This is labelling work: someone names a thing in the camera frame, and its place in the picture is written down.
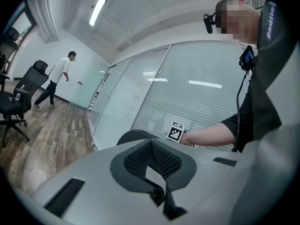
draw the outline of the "wooden floor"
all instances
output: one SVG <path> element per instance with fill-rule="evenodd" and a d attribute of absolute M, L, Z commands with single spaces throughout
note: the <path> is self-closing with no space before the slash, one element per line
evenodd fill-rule
<path fill-rule="evenodd" d="M 6 82 L 12 92 L 16 82 Z M 32 97 L 32 103 L 41 94 Z M 27 127 L 21 129 L 30 138 L 11 128 L 6 137 L 7 147 L 0 145 L 0 166 L 11 185 L 31 195 L 45 182 L 70 163 L 93 151 L 92 138 L 85 110 L 55 99 L 57 108 L 49 108 L 49 99 L 40 104 L 41 112 L 33 108 L 25 113 Z M 0 126 L 0 138 L 4 126 Z"/>

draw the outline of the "hair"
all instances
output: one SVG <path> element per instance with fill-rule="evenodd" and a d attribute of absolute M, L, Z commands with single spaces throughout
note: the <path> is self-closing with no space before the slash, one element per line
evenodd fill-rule
<path fill-rule="evenodd" d="M 216 27 L 217 28 L 221 28 L 222 29 L 222 33 L 226 33 L 226 28 L 222 28 L 221 27 L 221 16 L 222 16 L 222 11 L 226 11 L 227 10 L 227 3 L 228 2 L 232 2 L 232 1 L 235 1 L 235 0 L 221 0 L 220 2 L 218 2 L 216 4 L 216 20 L 215 20 L 215 23 L 216 23 Z"/>
<path fill-rule="evenodd" d="M 70 51 L 70 52 L 69 52 L 69 55 L 68 55 L 67 57 L 69 57 L 69 56 L 71 56 L 71 55 L 76 56 L 76 53 L 75 53 L 74 51 Z"/>

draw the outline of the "man in white shirt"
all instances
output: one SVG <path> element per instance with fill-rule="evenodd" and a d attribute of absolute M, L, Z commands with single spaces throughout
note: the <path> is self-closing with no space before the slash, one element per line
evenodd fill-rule
<path fill-rule="evenodd" d="M 54 94 L 56 86 L 59 83 L 62 75 L 66 77 L 66 81 L 69 81 L 68 71 L 70 67 L 70 62 L 75 61 L 76 53 L 74 51 L 69 52 L 68 57 L 63 57 L 57 61 L 49 74 L 50 84 L 47 86 L 46 90 L 39 96 L 39 98 L 34 102 L 33 107 L 36 111 L 41 111 L 39 104 L 43 102 L 48 96 L 50 96 L 50 106 L 49 108 L 55 108 Z"/>

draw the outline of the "black t-shirt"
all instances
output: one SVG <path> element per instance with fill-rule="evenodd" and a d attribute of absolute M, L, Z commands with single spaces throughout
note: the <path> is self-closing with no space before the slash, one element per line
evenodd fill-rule
<path fill-rule="evenodd" d="M 266 90 L 285 66 L 296 45 L 288 24 L 276 3 L 266 0 L 261 10 L 257 40 L 258 55 L 245 100 L 240 107 L 238 150 L 260 140 L 281 125 L 278 113 Z M 237 115 L 222 121 L 236 136 Z"/>

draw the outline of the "person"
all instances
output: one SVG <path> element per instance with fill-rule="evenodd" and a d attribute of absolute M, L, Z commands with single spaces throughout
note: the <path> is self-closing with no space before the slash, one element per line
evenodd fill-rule
<path fill-rule="evenodd" d="M 66 82 L 69 81 L 68 71 L 70 67 L 70 62 L 75 61 L 76 53 L 74 51 L 69 52 L 68 57 L 63 57 L 59 59 L 54 67 L 49 73 L 50 84 L 47 86 L 46 90 L 39 96 L 39 98 L 34 102 L 34 109 L 36 111 L 41 111 L 39 104 L 43 102 L 48 96 L 50 96 L 50 106 L 49 108 L 55 108 L 54 94 L 56 91 L 56 86 L 59 83 L 62 75 L 66 77 Z"/>
<path fill-rule="evenodd" d="M 266 90 L 285 66 L 297 40 L 272 0 L 266 0 L 261 11 L 244 0 L 222 0 L 216 5 L 216 28 L 221 33 L 232 34 L 233 39 L 255 44 L 258 50 L 248 91 L 240 107 L 240 132 L 236 137 L 235 114 L 212 127 L 184 133 L 180 143 L 222 146 L 237 142 L 237 149 L 242 152 L 246 143 L 260 140 L 281 126 Z"/>

